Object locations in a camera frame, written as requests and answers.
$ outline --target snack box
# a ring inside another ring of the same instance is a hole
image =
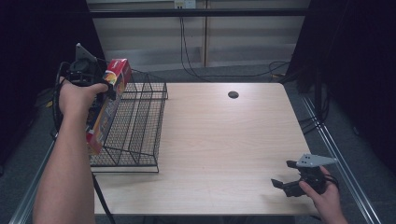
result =
[[[111,124],[116,116],[122,93],[132,75],[131,66],[126,59],[113,59],[107,67],[103,78],[113,85],[117,93],[115,100],[104,96],[102,104],[92,104],[87,119],[87,146],[90,155],[98,155],[106,141]]]

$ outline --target metal rail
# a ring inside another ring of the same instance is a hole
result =
[[[14,215],[12,216],[9,224],[24,224],[26,223],[27,219],[29,218],[30,214],[32,213],[33,203],[35,202],[35,194],[38,188],[38,182],[40,181],[41,175],[44,172],[44,168],[46,167],[47,161],[50,158],[50,154],[53,150],[55,141],[52,141],[51,145],[49,146],[49,150],[44,157],[44,160],[41,162],[40,166],[38,167],[37,172],[35,173],[35,178],[33,179],[32,183],[29,186],[29,189],[26,190],[20,204],[17,207]]]
[[[103,9],[89,12],[44,12],[43,15],[90,18],[150,18],[150,17],[268,17],[268,16],[329,16],[334,13],[330,9],[308,8],[222,8],[222,9],[139,9],[119,10]]]
[[[380,224],[381,221],[379,220],[378,215],[376,214],[373,205],[371,204],[370,200],[368,199],[367,195],[364,193],[361,185],[356,180],[356,177],[352,174],[352,171],[349,169],[347,162],[345,161],[340,149],[335,144],[332,136],[330,135],[329,131],[327,130],[324,123],[317,119],[315,116],[315,108],[314,104],[312,103],[311,99],[305,97],[304,104],[306,109],[308,110],[309,115],[313,118],[313,121],[317,125],[318,132],[326,145],[327,149],[329,149],[330,154],[332,157],[338,160],[337,167],[341,173],[341,176],[346,182],[346,186],[349,188],[350,193],[352,194],[353,198],[355,199],[356,204],[358,205],[359,209],[361,210],[362,215],[366,219],[367,223],[370,224]]]

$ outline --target cable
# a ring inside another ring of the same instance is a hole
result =
[[[270,73],[271,73],[271,78],[268,82],[272,82],[272,79],[274,77],[274,74],[272,73],[273,70],[271,69],[271,65],[274,63],[282,63],[282,65],[285,65],[285,64],[288,64],[289,62],[271,62],[270,64],[268,64],[268,69],[270,70]]]
[[[192,71],[192,73],[189,72],[189,70],[187,70],[187,68],[184,66],[184,62],[183,62],[183,42],[184,42],[184,50],[186,52],[186,56],[187,56],[187,61],[189,63],[190,66],[190,70]],[[189,53],[187,52],[187,44],[186,44],[186,36],[184,35],[184,21],[183,18],[180,17],[180,57],[181,57],[181,65],[183,66],[183,69],[191,76],[193,77],[198,77],[199,79],[206,81],[206,82],[210,82],[209,80],[202,78],[200,76],[198,76],[195,71],[192,69],[191,67],[191,63],[190,63],[190,57],[189,57]]]
[[[281,64],[280,66],[278,66],[278,67],[272,69],[272,71],[275,71],[276,69],[278,69],[278,68],[280,68],[280,67],[283,67],[283,66],[285,66],[286,64],[288,64],[288,63],[283,63],[283,64]],[[236,75],[236,76],[201,76],[201,77],[260,77],[260,76],[267,75],[267,74],[270,74],[270,73],[271,73],[271,71],[259,73],[259,74],[256,74],[256,75],[247,75],[247,76]]]
[[[317,116],[310,117],[308,119],[300,119],[300,120],[298,120],[298,122],[299,123],[304,123],[304,122],[307,122],[307,121],[312,121],[312,119],[316,119],[316,118],[317,118]]]
[[[320,126],[320,125],[322,125],[322,124],[324,123],[324,121],[326,120],[326,118],[329,116],[329,111],[330,111],[330,100],[331,100],[331,94],[330,94],[330,91],[329,91],[328,86],[326,86],[326,98],[325,98],[325,100],[324,100],[324,102],[323,102],[323,106],[322,106],[322,113],[323,113],[324,116],[322,117],[322,120],[320,120],[319,123],[315,125],[315,127],[313,127],[312,129],[310,129],[310,130],[304,132],[304,134],[307,134],[307,133],[312,132],[312,131],[315,130],[318,126]],[[309,118],[309,119],[303,119],[303,120],[301,120],[301,122],[304,122],[304,121],[310,120],[310,119],[318,119],[318,117],[317,117],[317,116],[314,116],[314,117]],[[309,125],[306,125],[305,127],[303,127],[302,130],[305,129],[305,128],[307,128],[307,127],[309,127],[309,126],[311,126],[313,123],[315,123],[314,120],[312,120],[312,122],[311,122]]]
[[[70,67],[70,63],[67,62],[62,62],[61,65],[59,66],[58,73],[56,74],[55,88],[53,90],[52,116],[57,132],[59,132],[59,129],[61,128],[62,120],[64,118],[64,115],[62,114],[61,109],[59,108],[59,95],[61,92],[62,84],[65,81],[64,79],[62,82],[60,82],[61,73],[64,70],[64,66],[66,65]]]
[[[307,125],[305,125],[303,128],[301,128],[301,130],[306,129],[307,127],[311,126],[311,125],[314,124],[314,123],[315,123],[315,121],[314,121],[314,120],[311,120],[311,122],[309,122],[309,124],[307,124]]]
[[[108,220],[110,221],[111,224],[116,224],[113,214],[111,214],[110,210],[108,209],[105,197],[103,196],[103,192],[100,189],[98,181],[96,180],[96,176],[93,173],[92,173],[92,180],[93,180],[93,187],[96,191],[96,194],[99,198],[101,205],[103,206],[103,209],[105,210]]]
[[[333,176],[333,175],[325,175],[325,176],[329,177],[329,178],[325,177],[324,178],[325,180],[334,183],[334,185],[338,188],[338,190],[340,189],[340,185],[338,183],[337,178],[335,178],[335,176]]]
[[[320,217],[317,217],[317,216],[311,216],[311,217],[314,218],[314,219],[316,219],[316,220],[321,221],[321,218],[320,218]]]
[[[105,59],[101,59],[101,58],[96,58],[96,59],[98,59],[98,60],[100,60],[100,61],[102,61],[102,62],[105,62],[106,64],[109,64],[109,63],[110,63],[110,62],[106,61]]]
[[[180,55],[181,55],[181,64],[182,64],[182,66],[183,66],[183,69],[184,69],[189,75],[191,75],[191,76],[193,76],[193,77],[198,77],[198,78],[200,78],[200,79],[202,79],[202,80],[204,80],[204,81],[207,81],[207,82],[210,82],[210,80],[207,80],[207,79],[205,79],[204,77],[259,77],[259,76],[263,76],[263,75],[267,75],[267,74],[271,74],[271,75],[272,75],[272,72],[273,72],[273,71],[275,71],[276,69],[278,69],[278,68],[280,68],[280,67],[282,67],[282,66],[284,66],[284,65],[290,63],[290,62],[271,62],[271,63],[268,65],[268,71],[267,71],[267,72],[259,73],[259,74],[256,74],[256,75],[250,75],[250,76],[199,76],[199,75],[194,71],[194,69],[193,69],[192,66],[191,66],[189,53],[187,52],[186,35],[185,35],[185,28],[184,28],[184,20],[183,20],[182,17],[180,17],[180,30],[181,30],[181,31],[180,31],[180,33],[181,33],[181,48],[180,48]],[[190,73],[190,71],[187,70],[187,68],[186,68],[185,65],[184,65],[184,61],[183,61],[183,43],[184,43],[184,51],[185,51],[185,53],[186,53],[187,61],[188,61],[188,64],[189,64],[189,68],[190,68],[190,70],[192,71],[192,73]],[[272,68],[271,68],[271,65],[273,65],[274,63],[282,63],[282,64],[281,64],[280,66],[278,66],[278,67],[272,69]]]

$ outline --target metal wire basket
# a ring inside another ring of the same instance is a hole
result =
[[[159,172],[161,127],[167,98],[166,83],[162,79],[133,73],[101,153],[91,156],[92,170]]]

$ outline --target electrical outlet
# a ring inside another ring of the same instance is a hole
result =
[[[196,1],[195,0],[185,0],[184,8],[196,8]]]
[[[175,9],[196,8],[195,0],[174,0]]]
[[[184,0],[175,0],[175,9],[185,8]]]

